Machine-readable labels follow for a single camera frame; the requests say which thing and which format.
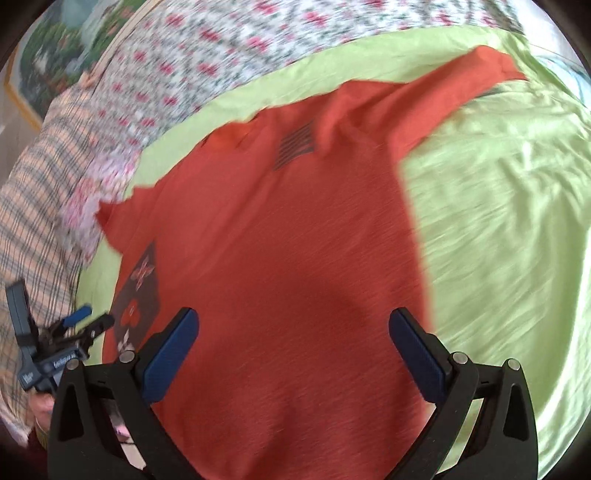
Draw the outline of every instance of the pink floral pattern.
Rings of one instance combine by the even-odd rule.
[[[123,200],[140,153],[134,148],[118,148],[98,154],[58,213],[56,234],[67,252],[82,252],[85,266],[94,257],[100,241],[100,227],[95,219],[99,202]]]
[[[101,146],[146,147],[223,92],[325,48],[442,25],[521,32],[511,0],[163,0],[95,91]]]

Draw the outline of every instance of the metal bolt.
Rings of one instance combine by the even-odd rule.
[[[453,361],[459,365],[466,365],[468,363],[468,356],[463,352],[456,352],[452,355]]]
[[[72,360],[68,361],[68,363],[66,364],[66,368],[68,370],[76,370],[76,368],[78,368],[78,365],[80,365],[80,361],[77,358],[73,358]]]
[[[129,362],[133,361],[135,358],[135,353],[133,350],[126,350],[121,355],[119,355],[119,362],[122,364],[128,364]]]
[[[521,364],[515,360],[514,358],[509,358],[507,365],[509,366],[509,368],[511,368],[512,370],[515,370],[516,372],[519,371],[519,369],[521,368]]]

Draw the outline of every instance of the pillow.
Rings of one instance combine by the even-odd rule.
[[[88,167],[93,141],[90,92],[78,86],[51,104],[39,137],[19,157],[0,189],[0,288],[24,278],[39,326],[71,312],[80,255],[67,254],[54,235],[60,206]],[[25,444],[34,419],[17,380],[20,354],[0,295],[0,416]]]

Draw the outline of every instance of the wall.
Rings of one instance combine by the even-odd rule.
[[[20,115],[4,91],[6,67],[0,74],[0,185],[3,184],[18,156],[37,133]]]

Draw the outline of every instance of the black gripper frame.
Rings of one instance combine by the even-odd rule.
[[[164,397],[198,331],[197,315],[183,308],[137,353],[64,372],[51,419],[50,480],[203,480],[150,408]],[[104,399],[116,403],[144,458],[144,470],[127,461]]]
[[[111,315],[104,314],[79,333],[67,336],[69,328],[92,313],[90,306],[39,329],[31,313],[24,280],[7,286],[6,297],[21,354],[18,381],[25,391],[34,387],[39,392],[55,394],[68,361],[87,360],[95,339],[115,323]]]
[[[423,398],[436,409],[386,480],[536,480],[538,443],[523,369],[514,359],[501,367],[450,354],[405,308],[392,312],[392,341]],[[473,400],[483,399],[458,463],[439,472]]]

